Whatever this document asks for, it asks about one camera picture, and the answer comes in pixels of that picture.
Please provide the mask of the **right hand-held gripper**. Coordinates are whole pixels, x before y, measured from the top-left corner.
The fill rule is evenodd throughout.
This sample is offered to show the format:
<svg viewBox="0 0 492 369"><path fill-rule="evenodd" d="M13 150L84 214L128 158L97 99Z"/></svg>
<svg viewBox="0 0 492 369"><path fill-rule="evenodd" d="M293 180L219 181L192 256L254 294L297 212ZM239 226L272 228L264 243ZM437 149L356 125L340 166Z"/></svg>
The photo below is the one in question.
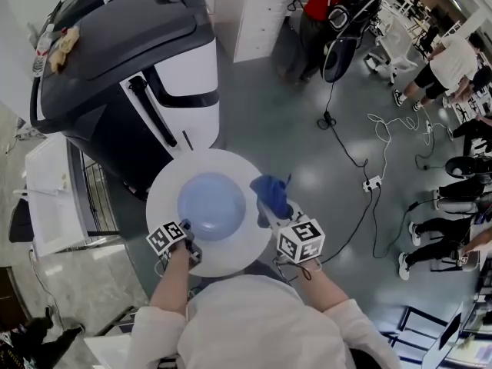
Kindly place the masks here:
<svg viewBox="0 0 492 369"><path fill-rule="evenodd" d="M277 218L275 202L257 200L258 219L260 228L275 230ZM318 257L324 246L325 233L316 219L307 219L300 206L288 200L288 219L296 221L279 227L274 236L277 238L277 252L292 263L304 263Z"/></svg>

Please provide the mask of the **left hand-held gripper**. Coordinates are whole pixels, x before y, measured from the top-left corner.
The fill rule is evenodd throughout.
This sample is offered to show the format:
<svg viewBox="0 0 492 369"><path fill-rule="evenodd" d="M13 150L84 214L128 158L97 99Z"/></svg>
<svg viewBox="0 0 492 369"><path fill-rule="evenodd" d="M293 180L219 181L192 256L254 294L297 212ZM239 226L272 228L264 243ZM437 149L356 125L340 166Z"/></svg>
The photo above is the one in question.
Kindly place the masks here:
<svg viewBox="0 0 492 369"><path fill-rule="evenodd" d="M184 219L179 223L170 221L154 229L147 237L146 241L159 258L169 261L172 253L183 241L189 253L191 266L197 266L202 260L202 251L194 242L194 233L191 230L191 223Z"/></svg>

